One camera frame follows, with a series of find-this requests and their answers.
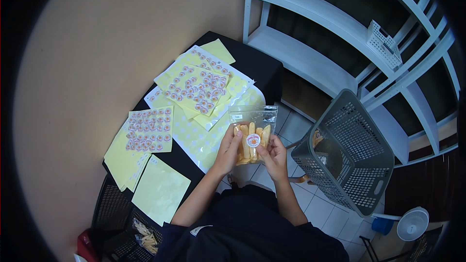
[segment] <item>white tile floor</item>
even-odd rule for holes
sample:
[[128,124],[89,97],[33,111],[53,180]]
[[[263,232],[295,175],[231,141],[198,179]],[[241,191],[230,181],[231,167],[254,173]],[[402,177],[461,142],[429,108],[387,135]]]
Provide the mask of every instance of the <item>white tile floor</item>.
[[[300,140],[311,128],[312,122],[290,110],[284,104],[276,103],[276,105],[280,107],[275,133],[286,147]],[[304,175],[304,172],[291,158],[292,150],[288,149],[288,176],[299,177]],[[251,180],[275,191],[274,183],[264,165],[249,164],[239,166],[236,167],[233,174],[240,179],[240,182]],[[315,185],[308,185],[305,182],[292,184],[291,186],[308,220],[324,233],[338,238],[348,252],[349,260],[358,261],[366,251],[359,236],[365,236],[371,240],[374,238],[375,232],[371,230],[374,219],[362,219],[354,211],[335,204]],[[225,178],[218,186],[217,191],[221,192],[226,188],[230,188],[230,185]],[[384,203],[385,199],[383,197],[375,212],[383,213]]]

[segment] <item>round sticker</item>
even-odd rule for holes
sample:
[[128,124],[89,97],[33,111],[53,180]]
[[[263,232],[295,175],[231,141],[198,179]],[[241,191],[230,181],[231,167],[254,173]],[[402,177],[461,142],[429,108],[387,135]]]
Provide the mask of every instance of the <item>round sticker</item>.
[[250,134],[250,135],[246,138],[246,143],[247,143],[248,146],[251,147],[251,148],[255,148],[255,147],[259,146],[259,144],[260,144],[260,137],[259,137],[259,135],[256,134],[256,133]]

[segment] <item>packaged snack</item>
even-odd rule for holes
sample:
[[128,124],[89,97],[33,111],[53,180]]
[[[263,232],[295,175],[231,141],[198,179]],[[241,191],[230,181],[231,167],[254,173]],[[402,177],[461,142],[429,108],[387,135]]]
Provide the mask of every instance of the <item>packaged snack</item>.
[[270,149],[270,136],[275,132],[278,114],[277,106],[230,106],[230,123],[234,124],[234,134],[243,133],[238,148],[236,165],[257,163],[262,158],[256,151],[260,144]]
[[151,229],[148,229],[136,218],[133,218],[132,228],[140,233],[140,235],[134,235],[139,246],[144,247],[153,255],[157,254],[158,242],[155,238],[154,232]]

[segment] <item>beige wall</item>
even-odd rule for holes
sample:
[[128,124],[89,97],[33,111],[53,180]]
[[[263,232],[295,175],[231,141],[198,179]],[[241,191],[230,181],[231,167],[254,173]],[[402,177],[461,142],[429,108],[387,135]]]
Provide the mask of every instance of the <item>beige wall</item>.
[[102,157],[128,111],[205,32],[241,40],[243,13],[244,0],[49,1],[20,67],[14,142],[26,201],[61,261],[90,226]]

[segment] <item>electric fan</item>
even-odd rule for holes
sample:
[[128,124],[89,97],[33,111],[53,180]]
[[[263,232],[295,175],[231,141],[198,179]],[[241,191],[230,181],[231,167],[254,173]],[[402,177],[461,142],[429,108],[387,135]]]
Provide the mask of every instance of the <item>electric fan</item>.
[[397,234],[401,240],[414,241],[425,232],[429,225],[429,213],[425,208],[415,207],[408,210],[402,217],[388,214],[373,213],[375,218],[384,218],[399,221]]

